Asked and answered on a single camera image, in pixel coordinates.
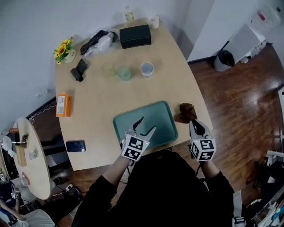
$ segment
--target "table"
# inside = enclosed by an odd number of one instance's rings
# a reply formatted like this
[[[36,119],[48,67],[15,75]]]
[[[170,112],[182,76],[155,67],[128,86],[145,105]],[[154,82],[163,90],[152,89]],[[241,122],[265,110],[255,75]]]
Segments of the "table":
[[[26,156],[26,166],[20,166],[18,163],[17,155],[14,157],[14,162],[19,175],[24,172],[29,178],[31,184],[28,185],[30,192],[38,197],[39,199],[46,200],[51,193],[51,179],[49,175],[49,170],[47,167],[47,162],[41,146],[39,137],[32,124],[26,118],[19,118],[15,124],[14,128],[19,129],[20,140],[24,134],[28,134],[28,147],[25,149]],[[29,152],[36,150],[38,156],[36,159],[29,159]]]
[[[136,24],[146,22],[139,20]],[[85,62],[89,67],[82,82],[77,82],[70,70],[81,59],[83,43],[75,46],[77,55],[73,62],[56,66],[56,95],[67,93],[73,98],[71,117],[59,118],[64,141],[84,140],[86,144],[86,152],[68,153],[74,170],[112,164],[121,153],[113,118],[157,101],[168,102],[173,115],[178,112],[179,104],[192,103],[198,119],[209,129],[213,128],[196,80],[172,35],[162,22],[158,29],[151,30],[151,35],[152,45],[123,50],[119,44],[111,53],[87,57]],[[108,76],[103,71],[107,62],[116,68],[128,65],[132,79],[124,82],[117,76]],[[144,78],[140,72],[145,62],[154,65],[151,78]],[[176,127],[178,139],[175,142],[145,154],[190,139],[189,125],[176,123]]]

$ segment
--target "wooden floor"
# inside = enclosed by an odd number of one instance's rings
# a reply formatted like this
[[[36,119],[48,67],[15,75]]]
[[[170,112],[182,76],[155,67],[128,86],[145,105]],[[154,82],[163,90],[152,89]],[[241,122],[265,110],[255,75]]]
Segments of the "wooden floor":
[[[217,153],[214,163],[228,178],[235,191],[242,189],[244,205],[257,198],[259,191],[246,186],[246,179],[253,173],[253,162],[263,160],[267,150],[280,150],[282,114],[277,89],[284,83],[284,71],[272,46],[267,46],[247,64],[237,64],[225,73],[216,72],[207,62],[191,64],[207,105],[214,127],[212,136],[216,139]],[[35,129],[42,141],[50,140],[60,133],[55,108],[35,117]],[[188,142],[177,145],[178,152],[195,170],[198,163],[190,158]],[[79,186],[83,192],[108,169],[99,168],[59,173]],[[123,180],[127,181],[128,173]],[[113,199],[115,204],[125,184],[120,184]],[[70,226],[72,216],[68,215],[58,224]]]

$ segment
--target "black plastic bag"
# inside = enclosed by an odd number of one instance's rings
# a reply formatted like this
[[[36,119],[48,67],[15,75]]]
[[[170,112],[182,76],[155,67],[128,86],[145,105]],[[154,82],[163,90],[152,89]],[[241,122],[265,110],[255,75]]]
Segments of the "black plastic bag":
[[[218,53],[218,58],[220,62],[224,65],[234,67],[235,66],[235,59],[231,52],[226,50],[221,50]]]

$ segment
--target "white flower pot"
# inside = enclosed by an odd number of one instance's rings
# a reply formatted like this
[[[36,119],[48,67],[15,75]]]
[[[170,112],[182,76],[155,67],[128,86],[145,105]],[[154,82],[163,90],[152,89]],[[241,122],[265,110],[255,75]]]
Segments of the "white flower pot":
[[[76,56],[76,51],[74,49],[71,49],[69,54],[65,58],[63,58],[63,62],[70,63],[74,60],[75,56]]]

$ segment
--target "round table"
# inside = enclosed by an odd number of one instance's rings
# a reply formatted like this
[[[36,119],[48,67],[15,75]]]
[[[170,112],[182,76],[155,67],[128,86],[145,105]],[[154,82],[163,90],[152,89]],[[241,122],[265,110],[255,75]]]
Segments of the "round table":
[[[30,185],[28,185],[30,192],[39,199],[45,200],[50,196],[52,187],[47,162],[39,137],[30,121],[26,118],[19,118],[15,122],[14,128],[19,129],[20,140],[23,135],[28,134],[28,147],[25,149],[27,165],[23,167],[20,166],[17,155],[14,156],[14,162],[19,175],[22,176],[22,172],[24,172],[30,180]],[[36,151],[37,157],[30,160],[29,152],[33,151]]]

